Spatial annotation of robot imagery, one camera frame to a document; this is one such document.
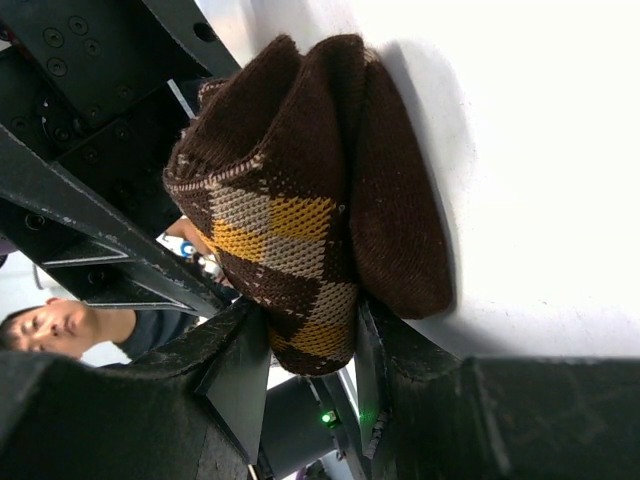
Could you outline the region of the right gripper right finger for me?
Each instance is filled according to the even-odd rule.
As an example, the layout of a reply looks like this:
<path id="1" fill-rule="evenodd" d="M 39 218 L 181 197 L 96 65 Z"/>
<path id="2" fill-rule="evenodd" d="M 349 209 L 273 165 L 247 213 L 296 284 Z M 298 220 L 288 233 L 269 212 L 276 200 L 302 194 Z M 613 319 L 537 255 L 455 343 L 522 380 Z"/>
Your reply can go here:
<path id="1" fill-rule="evenodd" d="M 359 305 L 363 447 L 376 479 L 635 479 L 635 359 L 458 359 Z"/>

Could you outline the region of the brown argyle sock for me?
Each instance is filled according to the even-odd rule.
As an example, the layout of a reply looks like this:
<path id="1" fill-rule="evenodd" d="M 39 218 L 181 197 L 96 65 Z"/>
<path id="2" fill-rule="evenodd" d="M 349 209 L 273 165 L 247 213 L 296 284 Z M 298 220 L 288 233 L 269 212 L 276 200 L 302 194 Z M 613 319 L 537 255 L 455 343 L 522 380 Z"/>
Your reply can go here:
<path id="1" fill-rule="evenodd" d="M 454 283 L 438 201 L 404 102 L 354 34 L 307 52 L 281 35 L 198 111 L 163 173 L 225 277 L 266 314 L 270 348 L 318 377 L 353 357 L 358 300 L 405 319 Z"/>

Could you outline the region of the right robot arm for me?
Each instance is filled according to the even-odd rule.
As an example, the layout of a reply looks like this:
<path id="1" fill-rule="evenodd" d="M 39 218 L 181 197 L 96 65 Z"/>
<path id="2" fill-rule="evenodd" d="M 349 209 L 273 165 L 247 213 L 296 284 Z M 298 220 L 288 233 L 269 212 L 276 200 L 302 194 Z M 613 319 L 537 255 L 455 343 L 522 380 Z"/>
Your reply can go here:
<path id="1" fill-rule="evenodd" d="M 458 360 L 375 304 L 357 394 L 269 387 L 241 302 L 130 365 L 1 356 L 5 479 L 282 479 L 334 453 L 356 479 L 635 479 L 635 359 Z"/>

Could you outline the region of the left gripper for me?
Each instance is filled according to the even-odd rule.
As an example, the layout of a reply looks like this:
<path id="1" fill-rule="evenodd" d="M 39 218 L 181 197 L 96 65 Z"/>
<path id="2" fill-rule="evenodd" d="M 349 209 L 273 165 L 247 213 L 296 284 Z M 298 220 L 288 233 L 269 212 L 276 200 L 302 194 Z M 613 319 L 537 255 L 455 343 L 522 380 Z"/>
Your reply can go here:
<path id="1" fill-rule="evenodd" d="M 237 63 L 192 1 L 1 5 L 1 230 L 94 307 L 213 315 L 215 284 L 159 243 L 179 86 Z"/>

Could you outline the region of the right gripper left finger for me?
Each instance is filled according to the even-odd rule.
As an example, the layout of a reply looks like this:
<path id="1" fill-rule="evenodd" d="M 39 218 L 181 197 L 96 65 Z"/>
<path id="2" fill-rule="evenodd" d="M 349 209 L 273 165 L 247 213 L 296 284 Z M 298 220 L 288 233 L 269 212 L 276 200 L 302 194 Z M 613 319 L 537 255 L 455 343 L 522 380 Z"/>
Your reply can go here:
<path id="1" fill-rule="evenodd" d="M 196 394 L 246 330 L 246 299 L 126 365 L 61 355 L 1 355 L 4 479 L 245 479 L 249 462 Z"/>

